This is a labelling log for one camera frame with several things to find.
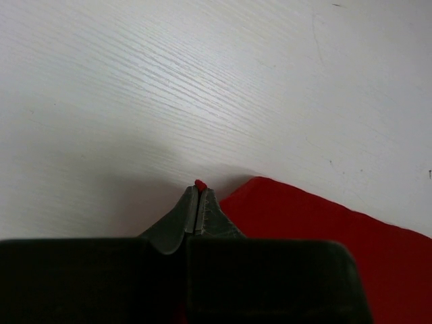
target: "red fabric tip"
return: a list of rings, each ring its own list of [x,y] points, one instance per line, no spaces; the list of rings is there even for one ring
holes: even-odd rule
[[[207,185],[201,180],[195,180],[195,186],[198,188],[199,192],[203,192],[204,189],[207,189]]]

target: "white table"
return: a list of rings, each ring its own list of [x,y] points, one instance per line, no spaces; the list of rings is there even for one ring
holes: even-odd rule
[[[432,1],[334,4],[1,0],[0,238],[255,175],[432,236]]]

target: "black object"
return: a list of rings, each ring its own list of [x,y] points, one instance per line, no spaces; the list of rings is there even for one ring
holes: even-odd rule
[[[245,238],[196,186],[138,238],[4,241],[0,265],[3,323],[372,323],[343,246]]]

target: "wood grain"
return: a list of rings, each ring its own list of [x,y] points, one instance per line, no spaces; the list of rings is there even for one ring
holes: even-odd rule
[[[430,1],[0,2],[0,238],[131,236],[263,175],[432,235]]]

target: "red cloth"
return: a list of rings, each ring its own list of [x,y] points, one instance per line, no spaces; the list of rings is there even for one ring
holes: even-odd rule
[[[341,242],[356,259],[375,323],[432,323],[430,238],[267,178],[220,205],[251,238]]]

